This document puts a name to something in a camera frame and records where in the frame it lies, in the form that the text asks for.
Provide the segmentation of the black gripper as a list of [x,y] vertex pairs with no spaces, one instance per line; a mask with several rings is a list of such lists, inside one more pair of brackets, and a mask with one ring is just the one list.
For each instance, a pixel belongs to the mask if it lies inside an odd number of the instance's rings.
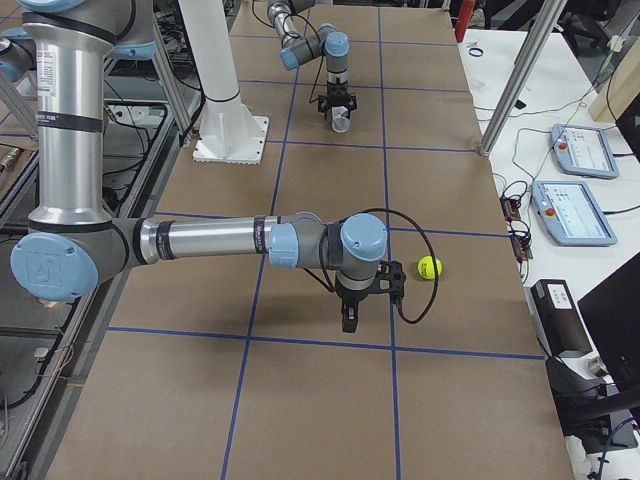
[[358,308],[368,293],[366,290],[354,290],[346,287],[339,279],[335,284],[336,294],[341,299],[342,331],[355,333],[358,326]]
[[330,108],[346,107],[348,118],[350,118],[352,112],[358,108],[357,97],[350,95],[348,88],[349,83],[347,81],[337,81],[336,83],[327,82],[326,95],[319,95],[317,98],[318,112],[323,115],[324,120],[328,119],[328,111]]

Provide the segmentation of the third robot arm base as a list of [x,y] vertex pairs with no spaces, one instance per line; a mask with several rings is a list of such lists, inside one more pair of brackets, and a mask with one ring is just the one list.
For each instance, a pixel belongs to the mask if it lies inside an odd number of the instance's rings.
[[36,70],[36,44],[22,28],[1,32],[1,74],[10,83]]

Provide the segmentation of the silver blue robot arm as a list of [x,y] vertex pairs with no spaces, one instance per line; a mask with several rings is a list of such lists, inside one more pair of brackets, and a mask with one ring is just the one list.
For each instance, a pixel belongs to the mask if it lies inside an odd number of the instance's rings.
[[[255,216],[201,223],[113,218],[103,206],[104,61],[152,59],[153,1],[19,1],[23,27],[35,43],[39,205],[29,234],[13,247],[17,282],[32,295],[69,302],[123,271],[161,260],[240,254],[267,255],[274,267],[335,271],[329,291],[341,299],[342,330],[354,333],[358,307],[391,287],[383,261],[388,232],[381,220],[357,213],[325,224],[315,214]],[[292,17],[314,1],[268,1],[269,26],[281,41],[287,70],[326,60],[328,96],[319,111],[334,131],[346,131],[356,98],[348,95],[348,36],[330,23],[301,35]],[[243,104],[222,1],[180,1],[202,85],[195,159],[258,164],[269,120]]]
[[301,16],[315,1],[269,1],[267,18],[280,41],[280,58],[287,70],[320,59],[326,70],[326,91],[309,97],[317,111],[336,133],[351,127],[351,114],[358,108],[357,97],[349,91],[350,41],[346,33],[331,23],[314,27]]

